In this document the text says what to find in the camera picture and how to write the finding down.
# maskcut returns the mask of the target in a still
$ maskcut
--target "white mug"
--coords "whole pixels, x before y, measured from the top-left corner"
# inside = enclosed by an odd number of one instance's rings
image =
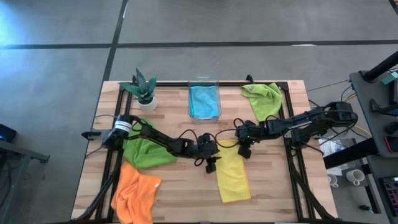
[[[347,180],[352,182],[355,186],[359,186],[360,182],[365,179],[365,174],[358,170],[351,170],[346,173]]]
[[[328,174],[328,180],[329,180],[329,184],[334,187],[334,188],[338,188],[338,184],[337,184],[337,177],[333,174]]]

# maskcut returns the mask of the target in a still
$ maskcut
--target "table leg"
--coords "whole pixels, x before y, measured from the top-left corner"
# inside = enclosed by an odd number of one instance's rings
[[[348,147],[340,152],[335,152],[323,158],[326,169],[340,166],[344,163],[361,159],[366,156],[376,155],[377,148],[373,139],[367,139],[363,142],[357,143],[354,146]]]

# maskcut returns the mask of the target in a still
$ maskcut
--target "gray floor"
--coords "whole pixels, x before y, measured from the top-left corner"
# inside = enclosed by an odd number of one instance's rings
[[[122,0],[0,1],[1,44],[110,44]],[[398,39],[386,0],[130,0],[119,43]],[[396,45],[117,49],[110,80],[136,67],[158,80],[214,75],[220,80],[305,80],[307,89],[348,79],[395,52]],[[32,162],[9,223],[68,220],[109,49],[0,50],[0,123],[18,145],[51,154]],[[348,83],[308,93],[320,105],[340,99]],[[353,99],[359,125],[367,128]],[[344,220],[387,223],[357,209],[364,189],[333,189]]]

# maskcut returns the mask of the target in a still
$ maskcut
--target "green leaf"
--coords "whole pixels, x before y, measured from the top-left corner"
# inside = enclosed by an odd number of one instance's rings
[[[147,92],[147,81],[145,80],[145,77],[143,74],[136,68],[137,72],[137,82],[138,82],[138,87],[141,89],[141,92]]]
[[[156,87],[156,77],[152,77],[148,81],[148,92],[153,92]]]
[[[138,86],[130,85],[130,83],[119,83],[121,87],[132,93],[134,96],[141,96],[142,92]]]

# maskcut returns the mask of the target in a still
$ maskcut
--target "yellow towel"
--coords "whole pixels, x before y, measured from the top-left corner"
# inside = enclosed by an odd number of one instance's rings
[[[223,146],[231,146],[236,141],[220,141]],[[223,148],[217,156],[216,173],[217,184],[223,203],[247,200],[251,198],[248,178],[244,170],[243,158],[238,154],[239,145],[232,148]]]

